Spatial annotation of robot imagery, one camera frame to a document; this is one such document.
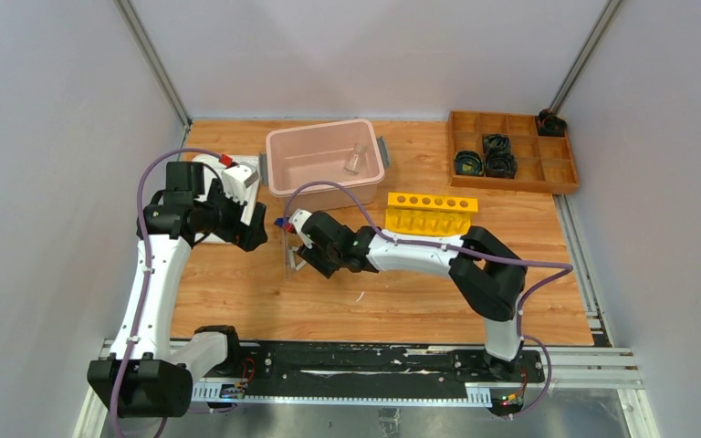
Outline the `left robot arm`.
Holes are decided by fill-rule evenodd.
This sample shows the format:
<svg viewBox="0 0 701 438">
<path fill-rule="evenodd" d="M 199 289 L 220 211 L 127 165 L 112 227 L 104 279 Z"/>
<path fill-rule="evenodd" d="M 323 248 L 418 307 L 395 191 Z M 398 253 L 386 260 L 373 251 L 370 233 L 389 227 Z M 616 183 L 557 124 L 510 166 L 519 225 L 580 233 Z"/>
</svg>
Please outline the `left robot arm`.
<svg viewBox="0 0 701 438">
<path fill-rule="evenodd" d="M 89 364 L 87 380 L 116 418 L 185 415 L 194 385 L 209 371 L 236 375 L 243 365 L 232 326 L 203 326 L 171 350 L 173 311 L 192 250 L 211 235 L 251 252 L 267 241 L 266 206 L 256 200 L 256 166 L 227 157 L 169 162 L 165 183 L 138 206 L 137 270 L 109 356 Z"/>
</svg>

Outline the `pink plastic storage bin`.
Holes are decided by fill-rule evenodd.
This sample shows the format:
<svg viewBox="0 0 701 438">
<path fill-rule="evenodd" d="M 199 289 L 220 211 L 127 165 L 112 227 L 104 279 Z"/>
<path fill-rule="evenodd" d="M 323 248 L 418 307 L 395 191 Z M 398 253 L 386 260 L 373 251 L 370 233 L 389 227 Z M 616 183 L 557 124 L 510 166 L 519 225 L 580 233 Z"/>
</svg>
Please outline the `pink plastic storage bin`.
<svg viewBox="0 0 701 438">
<path fill-rule="evenodd" d="M 362 172 L 353 175 L 343 164 L 356 143 L 367 151 Z M 371 203 L 389 167 L 387 145 L 365 119 L 273 130 L 259 155 L 260 181 L 288 213 Z"/>
</svg>

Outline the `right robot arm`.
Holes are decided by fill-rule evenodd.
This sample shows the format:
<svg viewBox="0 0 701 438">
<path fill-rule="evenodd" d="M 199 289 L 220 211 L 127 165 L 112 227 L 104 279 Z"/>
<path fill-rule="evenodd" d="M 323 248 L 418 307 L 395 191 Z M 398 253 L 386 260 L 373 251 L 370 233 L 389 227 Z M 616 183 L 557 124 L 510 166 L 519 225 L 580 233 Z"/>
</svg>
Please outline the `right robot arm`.
<svg viewBox="0 0 701 438">
<path fill-rule="evenodd" d="M 298 255 L 324 277 L 353 273 L 411 271 L 450 279 L 469 307 L 483 318 L 484 367 L 507 381 L 521 368 L 517 305 L 527 268 L 487 229 L 470 226 L 463 235 L 425 237 L 376 226 L 356 231 L 325 212 L 299 209 L 287 230 L 302 244 Z"/>
</svg>

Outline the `small glass beaker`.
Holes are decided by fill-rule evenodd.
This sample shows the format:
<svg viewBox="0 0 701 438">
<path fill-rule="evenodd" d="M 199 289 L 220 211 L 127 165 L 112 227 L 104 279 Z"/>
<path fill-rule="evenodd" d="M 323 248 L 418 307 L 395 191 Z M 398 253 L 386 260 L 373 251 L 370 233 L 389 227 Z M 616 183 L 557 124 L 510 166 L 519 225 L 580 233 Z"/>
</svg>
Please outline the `small glass beaker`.
<svg viewBox="0 0 701 438">
<path fill-rule="evenodd" d="M 343 164 L 343 171 L 353 175 L 360 174 L 364 167 L 366 151 L 365 144 L 354 144 Z"/>
</svg>

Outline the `yellow test tube rack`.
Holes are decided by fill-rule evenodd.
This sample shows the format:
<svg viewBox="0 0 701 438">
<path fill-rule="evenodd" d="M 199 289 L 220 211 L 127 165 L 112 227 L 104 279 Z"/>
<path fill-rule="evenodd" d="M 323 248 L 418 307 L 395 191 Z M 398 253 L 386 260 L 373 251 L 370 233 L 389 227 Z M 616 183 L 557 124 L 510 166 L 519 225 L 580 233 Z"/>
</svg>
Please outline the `yellow test tube rack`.
<svg viewBox="0 0 701 438">
<path fill-rule="evenodd" d="M 389 192 L 384 227 L 406 235 L 464 235 L 478 210 L 476 198 Z"/>
</svg>

